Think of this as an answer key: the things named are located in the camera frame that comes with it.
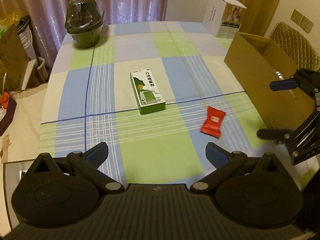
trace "wall socket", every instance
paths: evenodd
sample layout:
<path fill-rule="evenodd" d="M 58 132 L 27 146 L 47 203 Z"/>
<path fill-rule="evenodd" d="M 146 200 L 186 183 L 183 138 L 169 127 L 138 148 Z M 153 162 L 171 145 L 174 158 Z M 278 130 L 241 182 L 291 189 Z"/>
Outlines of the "wall socket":
<path fill-rule="evenodd" d="M 296 24 L 300 25 L 302 22 L 302 19 L 303 19 L 302 13 L 294 9 L 291 15 L 291 20 L 293 20 Z"/>
<path fill-rule="evenodd" d="M 313 27 L 313 23 L 307 18 L 307 17 L 303 17 L 301 23 L 300 23 L 300 27 L 306 32 L 306 33 L 310 33 L 312 27 Z"/>

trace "open cardboard box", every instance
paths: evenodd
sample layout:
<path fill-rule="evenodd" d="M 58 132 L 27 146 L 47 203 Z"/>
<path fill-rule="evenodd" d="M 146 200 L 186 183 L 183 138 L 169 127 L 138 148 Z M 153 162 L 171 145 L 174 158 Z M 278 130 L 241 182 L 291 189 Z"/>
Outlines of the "open cardboard box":
<path fill-rule="evenodd" d="M 6 91 L 21 90 L 28 62 L 28 56 L 20 41 L 16 26 L 13 24 L 0 38 L 1 93 L 4 73 L 7 73 L 4 89 Z"/>
<path fill-rule="evenodd" d="M 313 100 L 299 88 L 272 91 L 269 84 L 279 80 L 276 71 L 287 79 L 297 66 L 270 39 L 236 33 L 225 58 L 265 125 L 295 130 L 314 110 Z"/>

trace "table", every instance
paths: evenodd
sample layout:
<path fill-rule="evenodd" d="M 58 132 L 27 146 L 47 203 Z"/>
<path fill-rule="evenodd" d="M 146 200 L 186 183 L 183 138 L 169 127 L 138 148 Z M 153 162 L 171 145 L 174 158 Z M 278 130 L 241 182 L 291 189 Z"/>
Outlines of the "table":
<path fill-rule="evenodd" d="M 104 26 L 100 42 L 82 50 L 66 35 L 45 97 L 40 152 L 62 157 L 105 141 L 109 157 L 99 170 L 123 185 L 190 186 L 215 170 L 205 157 L 213 141 L 249 156 L 275 152 L 301 187 L 318 163 L 313 158 L 293 167 L 284 146 L 256 137 L 265 126 L 223 62 L 230 44 L 189 22 Z M 162 112 L 137 110 L 129 72 L 144 68 L 166 100 Z M 208 105 L 227 113 L 220 139 L 199 132 Z"/>

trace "quilted chair cushion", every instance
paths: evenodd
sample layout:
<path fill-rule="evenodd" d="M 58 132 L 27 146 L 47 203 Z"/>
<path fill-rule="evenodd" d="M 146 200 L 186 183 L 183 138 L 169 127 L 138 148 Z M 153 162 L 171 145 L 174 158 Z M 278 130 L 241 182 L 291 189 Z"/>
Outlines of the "quilted chair cushion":
<path fill-rule="evenodd" d="M 294 28 L 279 22 L 269 36 L 301 68 L 320 71 L 320 57 L 310 42 Z"/>

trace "blue line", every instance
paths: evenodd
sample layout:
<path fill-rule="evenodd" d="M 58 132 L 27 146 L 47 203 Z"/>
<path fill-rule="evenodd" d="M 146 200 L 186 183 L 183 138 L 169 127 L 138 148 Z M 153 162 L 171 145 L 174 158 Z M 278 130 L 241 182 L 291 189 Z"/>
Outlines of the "blue line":
<path fill-rule="evenodd" d="M 200 100 L 209 99 L 209 98 L 218 98 L 218 97 L 223 97 L 223 96 L 233 95 L 233 94 L 238 94 L 238 93 L 243 93 L 243 92 L 245 92 L 245 91 L 238 91 L 238 92 L 232 92 L 232 93 L 227 93 L 227 94 L 222 94 L 222 95 L 217 95 L 217 96 L 212 96 L 212 97 L 199 98 L 199 99 L 193 99 L 193 100 L 186 100 L 186 101 L 181 101 L 181 102 L 176 102 L 176 103 L 169 103 L 169 104 L 166 104 L 166 106 L 167 105 L 189 103 L 189 102 L 194 102 L 194 101 L 200 101 Z M 129 111 L 134 111 L 134 110 L 138 110 L 138 108 L 129 109 L 129 110 L 114 111 L 114 112 L 107 112 L 107 113 L 101 113 L 101 114 L 88 114 L 86 116 L 79 116 L 79 117 L 73 117 L 73 118 L 68 118 L 68 119 L 63 119 L 63 120 L 44 122 L 42 124 L 53 123 L 53 122 L 61 122 L 61 121 L 68 121 L 68 120 L 74 120 L 74 119 L 79 119 L 79 118 L 86 118 L 86 117 L 89 117 L 89 116 L 98 116 L 98 115 L 104 115 L 104 114 L 117 114 L 117 113 L 129 112 Z"/>
<path fill-rule="evenodd" d="M 61 120 L 57 120 L 57 121 L 50 121 L 50 122 L 43 122 L 42 124 L 47 124 L 47 123 L 54 123 L 54 122 L 62 122 L 62 121 L 69 121 L 69 120 L 74 120 L 74 119 L 80 119 L 80 118 L 84 118 L 85 116 L 78 116 L 78 117 L 71 117 L 71 118 L 67 118 L 67 119 L 61 119 Z"/>
<path fill-rule="evenodd" d="M 186 101 L 181 101 L 181 102 L 176 102 L 176 103 L 169 103 L 169 104 L 166 104 L 166 106 L 167 106 L 167 105 L 174 105 L 174 104 L 189 103 L 189 102 L 194 102 L 194 101 L 200 101 L 200 100 L 209 99 L 209 98 L 218 98 L 218 97 L 227 96 L 227 95 L 232 95 L 232 94 L 238 94 L 238 93 L 242 93 L 242 92 L 245 92 L 245 91 L 238 91 L 238 92 L 232 92 L 232 93 L 227 93 L 227 94 L 218 95 L 218 96 L 212 96 L 212 97 L 206 97 L 206 98 L 199 98 L 199 99 L 192 99 L 192 100 L 186 100 Z"/>
<path fill-rule="evenodd" d="M 85 92 L 85 102 L 84 102 L 84 150 L 85 151 L 87 151 L 87 97 L 88 97 L 89 81 L 90 81 L 90 74 L 91 74 L 91 68 L 92 68 L 93 55 L 94 55 L 95 48 L 96 48 L 96 46 L 93 47 L 90 70 L 89 70 L 89 77 L 88 77 L 88 83 L 87 83 L 87 91 Z"/>

